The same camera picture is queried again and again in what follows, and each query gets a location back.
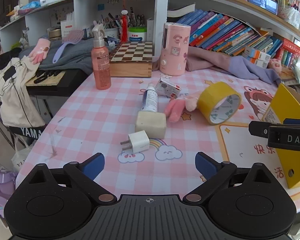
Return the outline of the pink pig plush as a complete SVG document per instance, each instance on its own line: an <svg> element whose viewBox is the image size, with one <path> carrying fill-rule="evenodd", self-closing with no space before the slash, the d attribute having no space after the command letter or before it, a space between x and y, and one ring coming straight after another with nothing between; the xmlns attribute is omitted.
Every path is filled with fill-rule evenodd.
<svg viewBox="0 0 300 240"><path fill-rule="evenodd" d="M281 74L282 65L280 59L270 59L267 68L275 70L277 74Z"/></svg>

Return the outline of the purple hair brush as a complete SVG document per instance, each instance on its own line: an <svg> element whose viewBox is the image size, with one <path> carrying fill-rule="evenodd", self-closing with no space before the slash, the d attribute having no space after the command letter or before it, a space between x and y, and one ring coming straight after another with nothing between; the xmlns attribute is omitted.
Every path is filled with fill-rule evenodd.
<svg viewBox="0 0 300 240"><path fill-rule="evenodd" d="M56 63L60 58L68 45L76 45L78 44L84 36L83 30L72 29L68 35L63 39L62 45L57 49L52 62Z"/></svg>

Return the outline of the white cream tube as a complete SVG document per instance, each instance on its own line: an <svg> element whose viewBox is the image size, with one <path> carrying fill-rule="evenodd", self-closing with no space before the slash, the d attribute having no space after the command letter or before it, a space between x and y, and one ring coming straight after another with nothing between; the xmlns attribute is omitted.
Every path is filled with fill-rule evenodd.
<svg viewBox="0 0 300 240"><path fill-rule="evenodd" d="M153 83L149 83L143 93L141 110L147 112L158 111L158 94Z"/></svg>

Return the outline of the yellow tape roll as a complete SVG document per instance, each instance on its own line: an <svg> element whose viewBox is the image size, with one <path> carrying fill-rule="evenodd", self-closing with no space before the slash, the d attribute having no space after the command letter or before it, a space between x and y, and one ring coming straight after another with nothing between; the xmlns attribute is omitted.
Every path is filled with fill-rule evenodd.
<svg viewBox="0 0 300 240"><path fill-rule="evenodd" d="M197 108L209 124L218 125L230 119L241 105L241 95L227 83L217 82L199 96Z"/></svg>

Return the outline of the white shelf unit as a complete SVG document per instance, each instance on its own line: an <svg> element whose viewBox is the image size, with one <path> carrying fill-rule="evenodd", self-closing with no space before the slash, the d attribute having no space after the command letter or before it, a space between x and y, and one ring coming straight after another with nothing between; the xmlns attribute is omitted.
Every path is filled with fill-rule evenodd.
<svg viewBox="0 0 300 240"><path fill-rule="evenodd" d="M57 21L55 9L70 6L73 12L74 25L85 29L94 21L121 14L121 10L133 10L146 19L153 19L153 55L158 58L164 23L167 21L168 9L195 4L197 9L215 10L255 28L266 28L291 40L300 41L300 30L278 16L245 0L60 0L38 8L0 28L0 42L4 52L9 51L22 37L26 29L29 44L36 45L38 39L47 33L49 27Z"/></svg>

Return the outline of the white green pen jar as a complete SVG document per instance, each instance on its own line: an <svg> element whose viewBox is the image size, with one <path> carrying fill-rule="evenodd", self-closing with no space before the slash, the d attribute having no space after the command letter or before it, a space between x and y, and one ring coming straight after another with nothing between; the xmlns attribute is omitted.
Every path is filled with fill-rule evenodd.
<svg viewBox="0 0 300 240"><path fill-rule="evenodd" d="M130 42L143 42L146 41L147 27L129 27L128 28L128 41Z"/></svg>

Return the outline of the pink plush glove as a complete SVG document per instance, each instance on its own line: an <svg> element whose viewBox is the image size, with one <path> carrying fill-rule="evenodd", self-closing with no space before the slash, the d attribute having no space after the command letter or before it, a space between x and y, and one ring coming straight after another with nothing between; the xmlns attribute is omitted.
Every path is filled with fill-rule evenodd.
<svg viewBox="0 0 300 240"><path fill-rule="evenodd" d="M177 122L183 111L194 111L197 108L198 99L202 92L195 92L190 95L171 99L167 104L164 113L169 122Z"/></svg>

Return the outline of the pink checkered tablecloth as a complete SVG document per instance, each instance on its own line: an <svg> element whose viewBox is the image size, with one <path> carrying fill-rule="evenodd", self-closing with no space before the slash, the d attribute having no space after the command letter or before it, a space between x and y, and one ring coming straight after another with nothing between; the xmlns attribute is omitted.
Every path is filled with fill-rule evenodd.
<svg viewBox="0 0 300 240"><path fill-rule="evenodd" d="M150 83L166 81L180 87L179 103L208 90L222 87L209 108L231 105L233 115L225 122L208 122L199 110L178 113L169 122L164 110L170 98L159 96L155 113L142 112L142 96ZM248 124L259 120L277 87L261 80L242 80L214 70L168 76L154 72L150 79L114 77L111 87L98 90L88 77L55 114L23 164L17 176L20 184L32 168L45 163L50 168L70 161L83 162L100 152L105 166L96 181L116 196L122 194L185 195L204 181L194 165L197 152L216 161L230 161L239 167L264 163L286 186L277 152L266 139L250 135Z"/></svg>

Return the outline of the row of books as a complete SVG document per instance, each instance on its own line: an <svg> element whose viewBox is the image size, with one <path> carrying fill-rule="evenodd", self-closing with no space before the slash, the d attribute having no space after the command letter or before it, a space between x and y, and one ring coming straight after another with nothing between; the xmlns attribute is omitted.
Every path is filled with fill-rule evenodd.
<svg viewBox="0 0 300 240"><path fill-rule="evenodd" d="M237 56L249 46L269 54L270 59L280 59L285 67L300 58L300 47L292 41L216 11L196 9L177 22L191 27L191 47Z"/></svg>

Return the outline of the small white pink box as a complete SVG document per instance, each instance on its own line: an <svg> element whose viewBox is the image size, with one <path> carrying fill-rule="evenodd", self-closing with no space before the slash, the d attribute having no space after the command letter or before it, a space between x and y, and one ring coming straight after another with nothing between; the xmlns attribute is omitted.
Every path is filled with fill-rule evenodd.
<svg viewBox="0 0 300 240"><path fill-rule="evenodd" d="M179 85L176 85L163 77L161 77L155 85L155 90L159 95L167 96L168 98L176 98L181 92Z"/></svg>

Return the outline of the pink spray bottle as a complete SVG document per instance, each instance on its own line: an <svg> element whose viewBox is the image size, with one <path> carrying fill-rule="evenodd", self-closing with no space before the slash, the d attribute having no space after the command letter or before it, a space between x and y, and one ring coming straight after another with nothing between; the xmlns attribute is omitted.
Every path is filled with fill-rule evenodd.
<svg viewBox="0 0 300 240"><path fill-rule="evenodd" d="M111 87L109 51L104 41L104 28L102 24L97 24L92 29L93 49L91 59L95 85L98 90L106 90Z"/></svg>

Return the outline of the blue phone on shelf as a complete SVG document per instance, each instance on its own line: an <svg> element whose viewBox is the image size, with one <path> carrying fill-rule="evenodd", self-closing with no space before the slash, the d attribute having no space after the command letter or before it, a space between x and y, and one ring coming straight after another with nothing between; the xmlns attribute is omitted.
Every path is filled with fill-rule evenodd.
<svg viewBox="0 0 300 240"><path fill-rule="evenodd" d="M274 0L248 0L248 2L261 7L268 12L271 12L274 15L277 15L278 4Z"/></svg>

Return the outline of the white power adapter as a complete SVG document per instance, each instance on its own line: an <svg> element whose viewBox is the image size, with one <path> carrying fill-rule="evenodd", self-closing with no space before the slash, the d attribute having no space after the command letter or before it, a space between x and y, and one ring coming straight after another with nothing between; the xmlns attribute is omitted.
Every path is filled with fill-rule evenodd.
<svg viewBox="0 0 300 240"><path fill-rule="evenodd" d="M145 131L139 131L128 135L128 140L120 142L122 150L132 150L133 153L143 152L149 149L150 140Z"/></svg>

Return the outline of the orange white medicine boxes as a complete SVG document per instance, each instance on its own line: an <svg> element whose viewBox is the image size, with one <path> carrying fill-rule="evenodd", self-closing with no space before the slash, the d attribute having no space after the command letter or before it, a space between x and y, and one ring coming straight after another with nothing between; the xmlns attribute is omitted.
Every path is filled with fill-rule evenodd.
<svg viewBox="0 0 300 240"><path fill-rule="evenodd" d="M249 46L245 47L242 56L251 63L266 69L270 61L270 55Z"/></svg>

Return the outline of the pink cylindrical humidifier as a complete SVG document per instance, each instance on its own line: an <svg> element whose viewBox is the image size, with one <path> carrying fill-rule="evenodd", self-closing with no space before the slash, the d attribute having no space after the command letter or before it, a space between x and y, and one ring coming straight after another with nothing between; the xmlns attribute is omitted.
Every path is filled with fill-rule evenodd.
<svg viewBox="0 0 300 240"><path fill-rule="evenodd" d="M185 73L190 39L189 25L180 23L164 24L159 69L170 76L181 76Z"/></svg>

